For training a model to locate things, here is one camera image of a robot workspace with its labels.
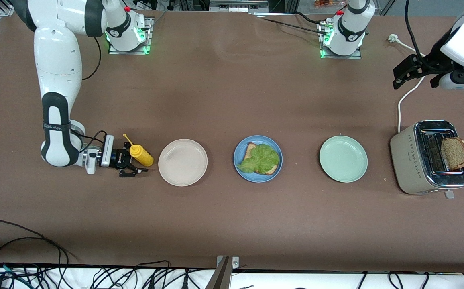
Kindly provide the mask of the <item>yellow squeeze bottle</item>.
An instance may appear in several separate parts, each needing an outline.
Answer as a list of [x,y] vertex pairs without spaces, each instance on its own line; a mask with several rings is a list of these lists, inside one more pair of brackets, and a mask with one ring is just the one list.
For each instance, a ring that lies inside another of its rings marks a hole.
[[125,139],[130,143],[129,152],[130,155],[136,159],[143,166],[150,167],[154,163],[154,158],[146,151],[146,149],[137,143],[132,143],[132,141],[127,137],[127,134],[122,134]]

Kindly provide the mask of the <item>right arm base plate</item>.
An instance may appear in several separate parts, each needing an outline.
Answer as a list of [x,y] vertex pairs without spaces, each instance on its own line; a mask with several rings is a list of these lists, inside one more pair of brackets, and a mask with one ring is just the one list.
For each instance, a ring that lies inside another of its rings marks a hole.
[[123,24],[106,29],[106,39],[110,44],[109,54],[148,55],[153,38],[154,22],[155,18],[127,13]]

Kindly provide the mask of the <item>blue plate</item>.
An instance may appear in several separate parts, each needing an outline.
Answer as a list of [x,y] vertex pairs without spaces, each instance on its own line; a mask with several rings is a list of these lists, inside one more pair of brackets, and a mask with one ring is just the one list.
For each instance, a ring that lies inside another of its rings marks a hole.
[[240,141],[233,153],[236,172],[245,180],[265,183],[280,172],[283,154],[278,144],[263,135],[253,135]]

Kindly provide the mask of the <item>grey metal equipment box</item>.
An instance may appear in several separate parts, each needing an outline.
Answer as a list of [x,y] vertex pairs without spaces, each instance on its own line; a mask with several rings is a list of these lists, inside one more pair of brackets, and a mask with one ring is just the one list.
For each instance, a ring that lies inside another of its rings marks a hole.
[[209,0],[210,12],[268,13],[268,0]]

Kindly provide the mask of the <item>beige chrome toaster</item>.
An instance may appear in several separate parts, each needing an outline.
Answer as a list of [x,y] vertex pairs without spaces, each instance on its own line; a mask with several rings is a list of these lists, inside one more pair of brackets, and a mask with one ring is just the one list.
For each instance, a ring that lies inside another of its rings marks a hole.
[[392,163],[403,192],[443,192],[454,199],[453,190],[464,188],[464,167],[450,170],[441,155],[442,140],[453,137],[458,137],[456,128],[445,120],[419,121],[392,137]]

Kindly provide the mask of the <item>green plate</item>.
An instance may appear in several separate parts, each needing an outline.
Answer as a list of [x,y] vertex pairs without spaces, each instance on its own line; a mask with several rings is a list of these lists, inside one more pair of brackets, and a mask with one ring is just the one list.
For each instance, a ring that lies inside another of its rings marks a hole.
[[363,146],[348,136],[333,136],[321,146],[318,154],[322,170],[333,180],[351,183],[361,179],[368,168]]

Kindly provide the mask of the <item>grey metal bracket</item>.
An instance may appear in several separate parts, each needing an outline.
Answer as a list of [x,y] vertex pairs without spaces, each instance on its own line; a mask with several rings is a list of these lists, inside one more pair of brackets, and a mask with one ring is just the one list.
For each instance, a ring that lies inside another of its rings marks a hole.
[[205,289],[230,289],[233,269],[239,268],[239,256],[218,256],[214,270]]

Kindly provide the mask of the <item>beige plate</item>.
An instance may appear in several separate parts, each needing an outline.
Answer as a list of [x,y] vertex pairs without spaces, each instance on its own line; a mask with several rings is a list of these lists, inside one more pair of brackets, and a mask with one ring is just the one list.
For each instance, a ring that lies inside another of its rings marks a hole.
[[177,187],[197,183],[208,168],[208,154],[191,139],[175,140],[163,148],[157,162],[164,181]]

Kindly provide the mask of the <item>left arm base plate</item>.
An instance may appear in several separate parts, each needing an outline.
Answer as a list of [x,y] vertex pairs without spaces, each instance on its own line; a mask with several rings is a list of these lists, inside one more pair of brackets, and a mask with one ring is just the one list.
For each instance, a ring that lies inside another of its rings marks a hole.
[[321,22],[317,29],[322,34],[319,36],[320,57],[333,59],[359,60],[362,58],[360,46],[365,32],[360,35],[351,34],[344,36],[335,29],[335,23]]

